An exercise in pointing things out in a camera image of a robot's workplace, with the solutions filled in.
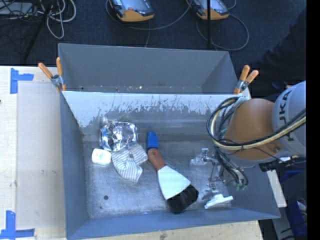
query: gray bin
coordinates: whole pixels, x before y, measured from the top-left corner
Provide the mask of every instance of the gray bin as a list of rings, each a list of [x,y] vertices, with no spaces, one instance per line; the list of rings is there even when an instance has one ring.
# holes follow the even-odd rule
[[[245,169],[245,190],[217,183],[224,196],[233,196],[230,205],[204,209],[199,200],[173,214],[149,161],[137,183],[121,178],[112,164],[91,161],[100,127],[129,121],[144,147],[146,133],[156,132],[164,161],[201,191],[212,167],[190,166],[190,160],[201,148],[213,152],[207,119],[233,96],[237,78],[228,52],[60,43],[58,55],[67,89],[60,94],[60,113],[68,239],[280,217],[269,178],[258,166]]]

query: blue marker cap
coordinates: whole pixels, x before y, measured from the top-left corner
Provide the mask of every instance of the blue marker cap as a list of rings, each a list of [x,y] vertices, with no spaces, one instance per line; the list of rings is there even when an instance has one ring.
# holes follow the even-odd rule
[[[159,148],[158,137],[154,131],[149,131],[147,133],[145,147],[147,152],[151,148]]]

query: bin floor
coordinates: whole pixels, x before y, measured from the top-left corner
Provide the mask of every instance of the bin floor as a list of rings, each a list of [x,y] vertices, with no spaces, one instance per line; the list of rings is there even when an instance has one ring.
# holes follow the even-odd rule
[[[134,183],[122,178],[112,162],[107,166],[92,163],[92,151],[99,146],[96,141],[84,141],[83,146],[90,218],[169,211],[159,186],[156,170],[150,161],[147,160],[140,165],[143,172],[138,182]],[[199,192],[208,188],[212,164],[208,162],[205,165],[195,166],[190,165],[190,160],[200,154],[202,148],[208,148],[211,155],[212,147],[212,141],[207,139],[159,142],[164,162],[188,178]],[[227,187],[222,181],[216,182],[216,188],[221,194],[228,196]],[[186,210],[204,209],[207,201],[198,198]]]

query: wooden handle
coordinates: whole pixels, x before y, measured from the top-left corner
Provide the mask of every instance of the wooden handle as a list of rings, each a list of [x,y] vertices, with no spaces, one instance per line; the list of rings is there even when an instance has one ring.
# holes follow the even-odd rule
[[[250,84],[256,77],[259,75],[258,70],[254,70],[251,72],[251,74],[246,78],[246,81]]]
[[[49,71],[49,69],[45,66],[43,63],[38,63],[38,67],[43,71],[43,73],[46,75],[47,78],[52,78],[52,73]]]
[[[161,168],[166,166],[157,148],[154,148],[154,147],[150,148],[148,150],[147,155],[148,155],[149,161],[152,163],[156,171],[159,171]]]
[[[249,71],[250,71],[250,67],[248,65],[244,65],[239,79],[241,81],[245,81],[249,74]]]
[[[248,65],[244,65],[242,72],[241,72],[241,75],[240,75],[240,78],[238,80],[238,85],[239,85],[239,83],[242,83],[243,81],[246,80],[247,75],[249,74],[249,71],[250,71],[250,67]],[[235,87],[233,90],[233,94],[235,94],[235,95],[238,95],[240,92],[241,92],[241,90],[238,87]]]
[[[55,60],[55,63],[56,63],[56,69],[58,70],[58,75],[59,76],[62,76],[62,66],[61,66],[61,60],[60,60],[60,57],[57,57],[56,60]]]

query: black brush bristles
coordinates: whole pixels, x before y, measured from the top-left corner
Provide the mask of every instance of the black brush bristles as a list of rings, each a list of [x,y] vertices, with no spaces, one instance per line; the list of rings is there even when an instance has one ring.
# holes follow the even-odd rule
[[[191,184],[179,194],[167,200],[171,212],[179,214],[198,199],[199,192]]]

